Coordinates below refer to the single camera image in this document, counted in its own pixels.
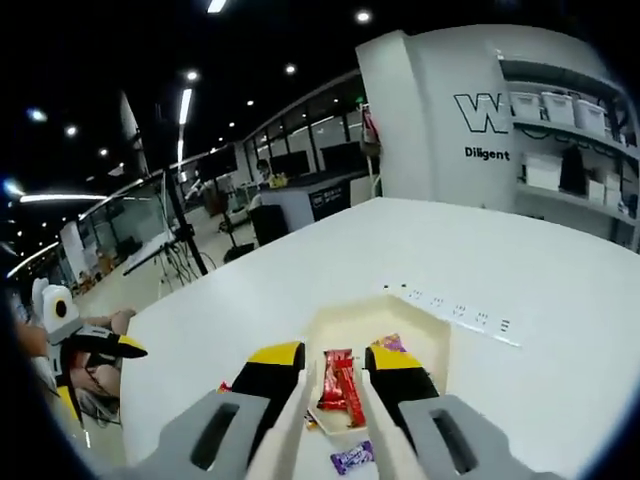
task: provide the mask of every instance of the white table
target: white table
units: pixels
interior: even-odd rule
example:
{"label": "white table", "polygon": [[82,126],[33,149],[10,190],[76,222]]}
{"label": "white table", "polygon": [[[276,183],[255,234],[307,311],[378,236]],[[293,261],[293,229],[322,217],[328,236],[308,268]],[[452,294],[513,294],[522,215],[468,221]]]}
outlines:
{"label": "white table", "polygon": [[[128,460],[262,346],[300,338],[319,308],[419,285],[518,319],[522,347],[454,327],[448,392],[509,436],[535,470],[576,477],[624,418],[640,378],[640,256],[594,236],[499,212],[376,199],[284,237],[151,305],[125,361]],[[296,478],[338,478],[318,432]],[[377,478],[373,465],[351,479]]]}

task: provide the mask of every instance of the red candy wrapper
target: red candy wrapper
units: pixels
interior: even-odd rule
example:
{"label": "red candy wrapper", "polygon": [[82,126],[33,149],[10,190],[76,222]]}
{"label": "red candy wrapper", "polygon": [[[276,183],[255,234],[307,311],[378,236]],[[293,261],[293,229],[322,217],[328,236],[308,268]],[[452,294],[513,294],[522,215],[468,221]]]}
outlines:
{"label": "red candy wrapper", "polygon": [[217,393],[227,393],[231,391],[231,387],[227,385],[227,382],[222,382],[216,390]]}
{"label": "red candy wrapper", "polygon": [[324,389],[318,401],[320,410],[346,410],[347,402],[336,377],[335,363],[351,358],[351,350],[327,350],[324,352],[326,367],[324,371]]}
{"label": "red candy wrapper", "polygon": [[347,402],[347,412],[351,417],[351,427],[362,427],[365,424],[365,418],[358,391],[353,381],[353,358],[336,360],[335,369],[338,376],[338,385],[342,387],[342,394]]}

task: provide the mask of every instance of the power strip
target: power strip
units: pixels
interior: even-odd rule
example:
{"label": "power strip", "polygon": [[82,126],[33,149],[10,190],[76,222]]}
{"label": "power strip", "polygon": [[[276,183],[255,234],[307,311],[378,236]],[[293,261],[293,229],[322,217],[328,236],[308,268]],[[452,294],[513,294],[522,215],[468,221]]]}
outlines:
{"label": "power strip", "polygon": [[522,347],[521,325],[513,319],[492,315],[443,296],[433,295],[407,284],[385,284],[382,293],[394,295],[448,323],[494,338],[513,347]]}

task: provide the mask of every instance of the purple candy wrapper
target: purple candy wrapper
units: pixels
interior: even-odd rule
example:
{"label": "purple candy wrapper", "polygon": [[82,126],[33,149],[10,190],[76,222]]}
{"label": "purple candy wrapper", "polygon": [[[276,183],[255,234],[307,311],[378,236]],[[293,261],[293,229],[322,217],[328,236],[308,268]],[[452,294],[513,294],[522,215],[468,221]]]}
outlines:
{"label": "purple candy wrapper", "polygon": [[369,440],[358,444],[348,452],[334,453],[331,462],[340,475],[345,475],[349,470],[367,462],[373,462],[373,445]]}

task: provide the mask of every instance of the logo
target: logo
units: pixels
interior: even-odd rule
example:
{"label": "logo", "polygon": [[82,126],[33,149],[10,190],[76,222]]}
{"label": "logo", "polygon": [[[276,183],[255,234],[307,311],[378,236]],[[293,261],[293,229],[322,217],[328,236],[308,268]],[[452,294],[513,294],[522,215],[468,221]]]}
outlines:
{"label": "logo", "polygon": [[500,101],[501,93],[495,96],[490,93],[477,93],[475,99],[469,94],[454,95],[460,113],[473,133],[487,133],[491,126],[493,133],[509,133],[511,109]]}
{"label": "logo", "polygon": [[490,158],[496,160],[511,160],[509,158],[509,152],[506,150],[485,150],[482,147],[464,147],[464,154],[466,157],[482,158],[485,162]]}

